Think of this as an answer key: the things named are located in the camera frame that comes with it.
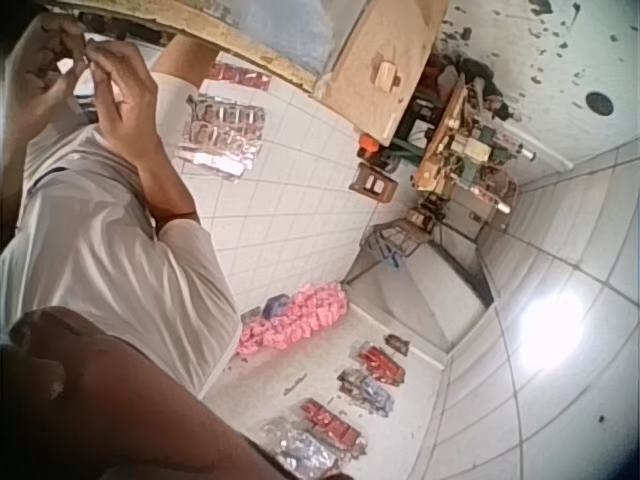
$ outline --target clutter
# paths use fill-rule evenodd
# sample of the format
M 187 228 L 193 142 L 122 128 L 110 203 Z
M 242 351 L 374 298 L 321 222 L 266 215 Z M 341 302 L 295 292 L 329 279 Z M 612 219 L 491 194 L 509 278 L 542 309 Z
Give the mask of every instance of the clutter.
M 394 335 L 390 333 L 384 337 L 384 343 L 386 343 L 390 348 L 394 349 L 400 355 L 404 355 L 405 357 L 409 354 L 409 345 L 411 342 L 409 340 L 404 340 L 400 338 L 398 335 Z
M 291 298 L 283 315 L 260 318 L 246 325 L 236 351 L 250 355 L 262 347 L 285 350 L 336 323 L 347 308 L 347 295 L 337 283 L 322 287 L 306 285 Z
M 197 100 L 190 96 L 188 103 L 191 117 L 177 156 L 227 180 L 235 181 L 251 170 L 262 148 L 265 110 L 207 95 Z
M 404 383 L 404 368 L 394 362 L 381 348 L 365 344 L 358 358 L 377 381 L 394 387 Z
M 267 73 L 223 62 L 211 64 L 207 79 L 216 82 L 228 82 L 263 91 L 267 91 L 271 84 L 271 75 Z
M 393 398 L 373 378 L 360 369 L 348 368 L 338 376 L 340 392 L 353 402 L 381 417 L 387 418 L 393 410 Z
M 358 430 L 341 420 L 315 400 L 307 400 L 302 405 L 305 418 L 313 427 L 310 432 L 320 440 L 341 451 L 348 452 L 357 459 L 366 453 L 367 443 Z
M 262 430 L 262 446 L 298 478 L 320 479 L 338 469 L 338 456 L 329 447 L 285 418 L 272 420 Z

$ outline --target floor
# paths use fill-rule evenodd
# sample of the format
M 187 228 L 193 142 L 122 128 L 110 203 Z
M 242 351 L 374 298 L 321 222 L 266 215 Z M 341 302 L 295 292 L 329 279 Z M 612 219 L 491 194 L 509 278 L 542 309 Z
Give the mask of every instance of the floor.
M 389 418 L 370 415 L 338 392 L 336 377 L 357 364 L 352 357 L 365 342 L 382 344 L 388 333 L 352 308 L 330 329 L 285 352 L 264 351 L 245 363 L 235 357 L 204 402 L 232 427 L 260 441 L 261 427 L 274 417 L 299 414 L 315 398 L 367 437 L 368 454 L 346 473 L 355 478 L 407 478 L 421 448 L 442 372 L 414 351 L 396 356 L 406 369 L 405 384 L 388 388 L 395 406 Z
M 221 61 L 248 66 L 227 54 Z M 202 91 L 267 111 L 262 152 L 237 184 L 174 161 L 241 311 L 307 282 L 342 280 L 367 225 L 400 217 L 413 203 L 406 165 L 395 175 L 400 186 L 390 204 L 349 191 L 359 163 L 358 133 L 287 83 L 274 78 L 263 92 L 207 81 Z

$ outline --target person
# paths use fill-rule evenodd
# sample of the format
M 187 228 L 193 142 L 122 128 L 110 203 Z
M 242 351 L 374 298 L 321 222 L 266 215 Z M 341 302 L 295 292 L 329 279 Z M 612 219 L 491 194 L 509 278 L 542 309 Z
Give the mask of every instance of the person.
M 240 322 L 169 157 L 216 56 L 177 36 L 150 72 L 133 45 L 43 14 L 4 61 L 3 473 L 292 478 L 199 401 Z M 72 97 L 85 59 L 97 126 Z

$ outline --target wooden board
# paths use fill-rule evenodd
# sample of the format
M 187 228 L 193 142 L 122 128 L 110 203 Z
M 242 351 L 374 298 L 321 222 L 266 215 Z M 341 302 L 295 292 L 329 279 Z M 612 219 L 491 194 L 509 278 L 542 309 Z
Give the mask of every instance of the wooden board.
M 336 68 L 314 96 L 383 145 L 389 145 L 418 85 L 448 0 L 372 0 Z M 382 62 L 393 63 L 400 85 L 375 86 Z
M 427 146 L 422 162 L 420 162 L 418 170 L 413 175 L 412 183 L 417 190 L 442 193 L 440 190 L 444 191 L 444 189 L 446 189 L 446 186 L 443 184 L 443 182 L 447 183 L 446 179 L 438 178 L 441 164 L 439 148 L 447 136 L 452 131 L 457 130 L 457 128 L 453 128 L 452 122 L 460 119 L 466 98 L 467 89 L 465 88 L 465 77 L 464 74 L 461 74 L 451 93 L 447 108 L 442 114 L 438 128 Z
M 177 0 L 41 0 L 41 3 L 129 18 L 152 28 L 185 32 L 311 92 L 316 76 L 236 28 Z

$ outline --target white shirt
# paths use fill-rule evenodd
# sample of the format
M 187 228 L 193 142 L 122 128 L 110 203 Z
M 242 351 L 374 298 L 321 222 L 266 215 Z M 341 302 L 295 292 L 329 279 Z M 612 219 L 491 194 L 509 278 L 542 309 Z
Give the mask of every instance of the white shirt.
M 201 398 L 241 328 L 209 233 L 175 220 L 155 239 L 140 191 L 124 180 L 131 172 L 80 157 L 59 162 L 70 169 L 28 192 L 0 256 L 0 327 L 31 310 L 68 307 Z

